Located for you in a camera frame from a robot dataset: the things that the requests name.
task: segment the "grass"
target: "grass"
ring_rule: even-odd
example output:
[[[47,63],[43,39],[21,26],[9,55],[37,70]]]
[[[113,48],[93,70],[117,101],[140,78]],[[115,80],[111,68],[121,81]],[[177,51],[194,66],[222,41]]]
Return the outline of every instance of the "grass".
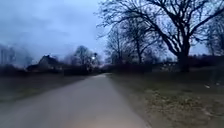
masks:
[[[168,127],[167,123],[159,126],[163,122],[160,121],[162,118],[169,122],[172,128],[222,128],[223,81],[221,75],[217,79],[213,78],[213,74],[213,70],[203,69],[188,74],[168,72],[144,75],[112,74],[110,78],[120,85],[119,88],[122,87],[129,93],[126,95],[127,98],[135,107],[139,107],[136,108],[137,111],[154,128]]]
[[[84,79],[84,76],[35,75],[0,78],[0,101],[11,101],[37,95]]]

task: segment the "road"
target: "road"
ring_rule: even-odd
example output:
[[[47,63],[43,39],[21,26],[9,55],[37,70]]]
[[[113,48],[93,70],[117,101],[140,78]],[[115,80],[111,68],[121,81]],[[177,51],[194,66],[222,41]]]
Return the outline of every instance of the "road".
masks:
[[[0,104],[0,128],[149,128],[106,75]]]

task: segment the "tree trunk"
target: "tree trunk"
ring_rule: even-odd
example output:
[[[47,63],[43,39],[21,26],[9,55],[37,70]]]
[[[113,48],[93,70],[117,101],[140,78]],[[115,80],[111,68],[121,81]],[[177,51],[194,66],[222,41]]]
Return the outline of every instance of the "tree trunk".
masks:
[[[119,58],[119,65],[123,65],[123,56],[121,52],[118,53],[118,58]]]
[[[136,43],[136,49],[137,49],[137,54],[138,54],[138,64],[141,65],[142,64],[142,54],[141,54],[141,50],[140,50],[140,44],[138,41]]]
[[[190,71],[188,54],[180,54],[177,56],[180,72],[187,73]]]

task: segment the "dirt shoulder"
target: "dirt shoulder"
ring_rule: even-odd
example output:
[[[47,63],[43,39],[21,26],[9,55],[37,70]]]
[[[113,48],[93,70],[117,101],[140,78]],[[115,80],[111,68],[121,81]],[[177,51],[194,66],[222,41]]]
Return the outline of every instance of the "dirt shoulder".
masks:
[[[154,81],[149,76],[112,74],[110,78],[135,111],[153,128],[224,126],[224,95],[220,91],[215,93],[215,90],[206,90],[205,87],[205,90],[200,89],[202,86],[196,89],[184,85],[176,87],[168,81],[165,85],[164,79]]]

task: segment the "bush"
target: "bush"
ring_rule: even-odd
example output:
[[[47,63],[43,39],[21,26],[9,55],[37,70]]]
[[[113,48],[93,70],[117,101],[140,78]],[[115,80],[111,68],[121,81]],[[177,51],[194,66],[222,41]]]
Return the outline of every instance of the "bush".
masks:
[[[222,56],[209,56],[209,55],[199,55],[199,56],[189,56],[190,67],[193,68],[203,68],[210,66],[217,66],[223,60]]]
[[[5,65],[0,67],[1,76],[27,76],[28,73],[24,69],[19,69],[13,65]]]
[[[106,68],[107,72],[120,72],[120,73],[145,73],[152,71],[152,64],[143,63],[126,63],[120,65],[109,65]]]
[[[88,75],[89,72],[87,66],[71,66],[64,70],[64,75]]]

